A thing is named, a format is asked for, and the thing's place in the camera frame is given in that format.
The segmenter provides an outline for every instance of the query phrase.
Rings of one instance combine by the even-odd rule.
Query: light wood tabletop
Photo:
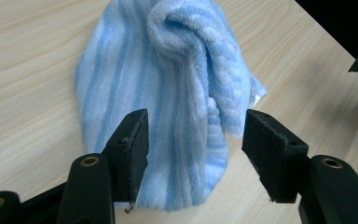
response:
[[[255,107],[358,173],[354,59],[295,0],[217,0],[249,68],[268,89]],[[0,0],[0,190],[25,201],[68,176],[84,153],[73,72],[107,0]],[[205,204],[179,212],[116,209],[117,223],[300,223],[277,204],[227,137],[228,168]]]

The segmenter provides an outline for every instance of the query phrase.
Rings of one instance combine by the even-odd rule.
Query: table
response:
[[[268,89],[255,109],[358,173],[354,59],[294,0],[217,0],[249,68]],[[0,0],[0,190],[25,201],[64,182],[84,153],[73,71],[107,0]],[[116,210],[117,223],[300,223],[276,204],[227,137],[227,172],[208,201],[179,212]]]

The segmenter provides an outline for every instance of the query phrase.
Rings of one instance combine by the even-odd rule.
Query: striped towel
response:
[[[112,0],[75,82],[88,153],[147,108],[149,165],[136,205],[167,211],[205,202],[227,167],[224,133],[241,137],[246,109],[267,92],[213,0]]]

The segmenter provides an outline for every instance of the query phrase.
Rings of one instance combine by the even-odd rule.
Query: wooden surface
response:
[[[358,172],[354,59],[294,0],[218,0],[250,69],[268,88],[255,109]],[[0,1],[0,190],[27,200],[66,180],[83,153],[73,71],[107,0]],[[117,209],[117,223],[300,223],[269,202],[241,140],[208,201],[180,212]]]

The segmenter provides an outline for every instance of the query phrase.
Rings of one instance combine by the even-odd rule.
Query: towel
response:
[[[227,167],[225,132],[266,89],[246,67],[213,0],[112,0],[75,71],[87,153],[147,108],[149,154],[137,207],[204,203]]]

